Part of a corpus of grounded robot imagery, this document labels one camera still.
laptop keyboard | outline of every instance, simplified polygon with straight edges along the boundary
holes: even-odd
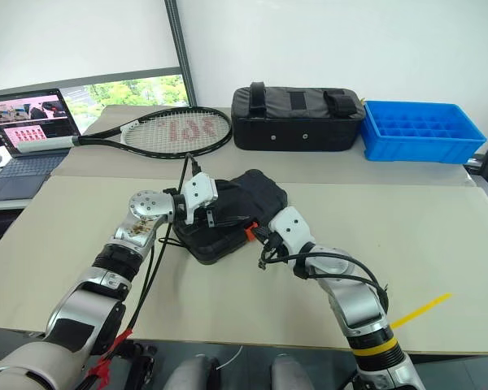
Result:
[[[1,178],[49,175],[65,156],[14,158],[0,172]]]

yellow ring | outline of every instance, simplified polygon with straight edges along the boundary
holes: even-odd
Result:
[[[381,345],[372,348],[366,348],[366,349],[353,349],[352,353],[356,356],[378,355],[379,353],[384,353],[385,351],[388,351],[389,349],[395,347],[397,343],[398,341],[396,340],[396,338],[392,337],[390,340],[386,341]]]

metal pole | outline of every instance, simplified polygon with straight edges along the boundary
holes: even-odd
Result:
[[[170,22],[170,29],[172,30],[173,43],[176,46],[177,58],[179,59],[179,66],[182,71],[182,78],[185,82],[186,96],[188,103],[191,106],[197,106],[197,99],[195,98],[194,82],[190,73],[190,65],[188,64],[188,56],[186,55],[185,40],[182,36],[181,22],[179,20],[179,11],[177,10],[176,0],[164,0],[166,5],[166,12],[168,13],[168,21]]]

tennis racket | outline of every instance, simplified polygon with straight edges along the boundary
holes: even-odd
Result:
[[[107,139],[119,134],[120,143]],[[177,107],[96,134],[19,142],[16,147],[24,153],[104,145],[150,158],[184,158],[187,153],[199,156],[217,150],[231,136],[231,122],[222,112],[206,107]]]

silver robot arm segment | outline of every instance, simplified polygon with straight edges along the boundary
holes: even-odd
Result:
[[[194,212],[217,199],[203,172],[181,193],[140,191],[113,236],[54,309],[46,337],[23,345],[0,362],[0,389],[60,390],[79,378],[90,355],[105,353],[120,328],[132,280],[163,223],[194,221]]]
[[[294,207],[286,207],[269,224],[289,255],[327,253],[350,257],[336,248],[317,245],[307,222]],[[313,256],[289,260],[294,273],[361,276],[357,267],[342,258]],[[359,386],[368,390],[425,390],[410,357],[401,350],[375,290],[351,279],[317,279],[329,296],[343,335],[358,365]]]

